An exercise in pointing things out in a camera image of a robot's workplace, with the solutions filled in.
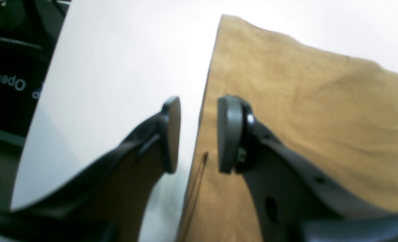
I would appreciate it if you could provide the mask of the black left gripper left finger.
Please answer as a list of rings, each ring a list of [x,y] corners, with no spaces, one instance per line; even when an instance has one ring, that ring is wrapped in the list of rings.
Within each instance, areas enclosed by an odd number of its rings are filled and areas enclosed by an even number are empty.
[[[181,103],[168,98],[113,150],[55,192],[25,208],[0,212],[9,242],[137,242],[152,190],[176,172]]]

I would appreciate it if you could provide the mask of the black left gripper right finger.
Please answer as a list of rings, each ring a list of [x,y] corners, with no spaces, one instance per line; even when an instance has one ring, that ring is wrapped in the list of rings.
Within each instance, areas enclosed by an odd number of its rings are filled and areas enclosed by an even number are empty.
[[[265,242],[398,242],[398,213],[366,202],[284,145],[250,104],[217,100],[219,172],[241,174]]]

